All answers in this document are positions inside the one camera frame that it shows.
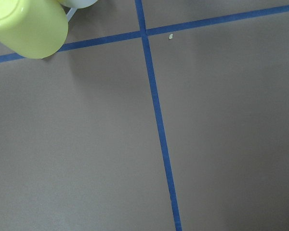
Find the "white plastic cup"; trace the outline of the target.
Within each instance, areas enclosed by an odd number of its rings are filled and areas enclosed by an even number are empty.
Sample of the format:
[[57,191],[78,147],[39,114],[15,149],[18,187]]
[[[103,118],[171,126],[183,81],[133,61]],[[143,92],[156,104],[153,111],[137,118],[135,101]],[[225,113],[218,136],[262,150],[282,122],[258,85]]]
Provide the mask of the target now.
[[98,0],[58,0],[58,2],[68,8],[82,9],[94,5]]

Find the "yellow plastic cup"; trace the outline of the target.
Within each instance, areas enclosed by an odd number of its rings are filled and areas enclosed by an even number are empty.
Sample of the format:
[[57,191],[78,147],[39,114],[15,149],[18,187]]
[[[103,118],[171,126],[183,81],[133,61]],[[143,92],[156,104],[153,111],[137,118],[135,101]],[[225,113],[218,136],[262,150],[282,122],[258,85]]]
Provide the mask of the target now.
[[0,43],[23,57],[53,55],[67,33],[67,16],[56,0],[0,0]]

